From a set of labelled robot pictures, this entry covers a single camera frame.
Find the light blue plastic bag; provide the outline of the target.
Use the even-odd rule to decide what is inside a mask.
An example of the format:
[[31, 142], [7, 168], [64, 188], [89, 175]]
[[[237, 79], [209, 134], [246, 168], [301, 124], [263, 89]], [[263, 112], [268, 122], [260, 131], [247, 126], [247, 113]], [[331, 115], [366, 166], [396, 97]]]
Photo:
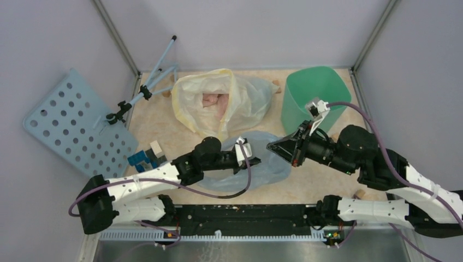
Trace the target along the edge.
[[[261, 160], [259, 164], [251, 167], [250, 190], [283, 181], [289, 176], [292, 170], [290, 164], [266, 149], [268, 143], [277, 141], [279, 137], [258, 130], [244, 132], [241, 136], [250, 143], [252, 156]], [[204, 179], [197, 184], [207, 190], [232, 193], [244, 189], [247, 181], [247, 170], [240, 170], [234, 174], [231, 169], [227, 169], [206, 171]]]

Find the translucent white yellow trash bag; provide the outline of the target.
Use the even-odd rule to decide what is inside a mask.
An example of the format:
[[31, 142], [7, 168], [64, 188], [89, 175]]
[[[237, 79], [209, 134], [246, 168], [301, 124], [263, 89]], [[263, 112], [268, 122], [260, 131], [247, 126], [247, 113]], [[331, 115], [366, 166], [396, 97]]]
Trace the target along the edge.
[[174, 115], [186, 128], [224, 140], [258, 125], [280, 92], [277, 81], [216, 69], [179, 78], [171, 98]]

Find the green plastic trash bin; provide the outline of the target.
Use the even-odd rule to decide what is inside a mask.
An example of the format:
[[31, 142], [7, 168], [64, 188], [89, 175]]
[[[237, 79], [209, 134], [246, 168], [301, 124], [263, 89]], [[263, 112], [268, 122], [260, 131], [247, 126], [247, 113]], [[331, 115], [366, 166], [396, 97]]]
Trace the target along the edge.
[[315, 98], [328, 103], [352, 101], [346, 84], [330, 67], [312, 67], [291, 73], [286, 79], [281, 110], [286, 134], [296, 131], [304, 120], [312, 120], [305, 105]]

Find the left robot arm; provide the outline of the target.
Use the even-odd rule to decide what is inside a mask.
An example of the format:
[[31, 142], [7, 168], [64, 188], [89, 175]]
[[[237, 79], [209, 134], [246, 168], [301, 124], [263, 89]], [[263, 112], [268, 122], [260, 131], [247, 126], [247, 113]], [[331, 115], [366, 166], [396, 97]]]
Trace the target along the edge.
[[175, 219], [175, 206], [161, 191], [181, 188], [200, 194], [190, 186], [203, 180], [205, 172], [229, 169], [236, 174], [250, 171], [261, 162], [245, 138], [239, 137], [230, 150], [221, 147], [221, 142], [210, 136], [190, 153], [152, 170], [121, 178], [93, 176], [69, 208], [69, 214], [80, 218], [86, 235], [126, 222], [169, 225]]

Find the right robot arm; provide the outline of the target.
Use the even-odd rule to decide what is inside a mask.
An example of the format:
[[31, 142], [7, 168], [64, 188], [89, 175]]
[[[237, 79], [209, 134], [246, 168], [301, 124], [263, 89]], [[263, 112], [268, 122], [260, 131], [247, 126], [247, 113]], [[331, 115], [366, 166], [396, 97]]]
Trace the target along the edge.
[[462, 191], [439, 189], [403, 156], [382, 152], [375, 135], [362, 127], [348, 125], [333, 140], [320, 129], [311, 132], [311, 126], [304, 121], [293, 134], [268, 143], [267, 149], [294, 167], [310, 159], [348, 175], [357, 172], [360, 184], [396, 195], [384, 202], [328, 195], [317, 202], [317, 221], [378, 221], [438, 239], [462, 235]]

